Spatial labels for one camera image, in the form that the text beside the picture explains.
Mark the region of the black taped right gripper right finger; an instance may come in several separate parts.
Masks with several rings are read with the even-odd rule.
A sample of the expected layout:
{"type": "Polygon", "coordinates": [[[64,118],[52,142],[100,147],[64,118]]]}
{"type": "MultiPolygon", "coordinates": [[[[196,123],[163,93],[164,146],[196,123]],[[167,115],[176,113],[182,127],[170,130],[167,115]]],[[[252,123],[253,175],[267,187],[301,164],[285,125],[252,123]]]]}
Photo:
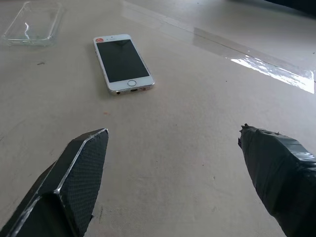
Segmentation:
{"type": "Polygon", "coordinates": [[[316,235],[316,157],[299,141],[245,124],[238,145],[258,197],[288,237],[316,235]]]}

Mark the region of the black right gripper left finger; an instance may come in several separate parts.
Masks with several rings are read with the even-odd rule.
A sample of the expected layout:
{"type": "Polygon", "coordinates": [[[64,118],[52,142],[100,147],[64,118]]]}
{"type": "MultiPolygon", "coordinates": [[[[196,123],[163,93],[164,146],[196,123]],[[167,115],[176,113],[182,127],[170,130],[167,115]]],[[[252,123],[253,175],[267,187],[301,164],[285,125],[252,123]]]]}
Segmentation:
{"type": "Polygon", "coordinates": [[[82,237],[93,218],[108,144],[101,128],[73,139],[34,182],[2,237],[82,237]]]}

